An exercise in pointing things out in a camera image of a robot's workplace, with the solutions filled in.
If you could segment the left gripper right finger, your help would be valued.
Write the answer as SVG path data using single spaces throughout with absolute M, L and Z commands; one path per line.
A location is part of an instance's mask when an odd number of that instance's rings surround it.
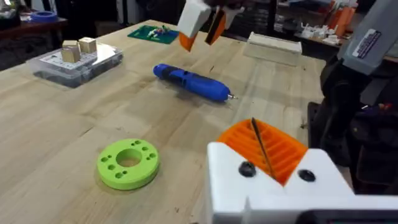
M 259 186 L 271 195 L 289 197 L 352 197 L 348 183 L 321 149 L 306 149 L 294 138 L 252 119 L 265 169 Z

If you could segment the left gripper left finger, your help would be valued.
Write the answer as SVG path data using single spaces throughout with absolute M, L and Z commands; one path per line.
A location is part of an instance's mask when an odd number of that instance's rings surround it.
M 250 119 L 208 143 L 206 164 L 207 223 L 241 223 L 248 198 L 284 192 L 266 174 L 267 163 Z

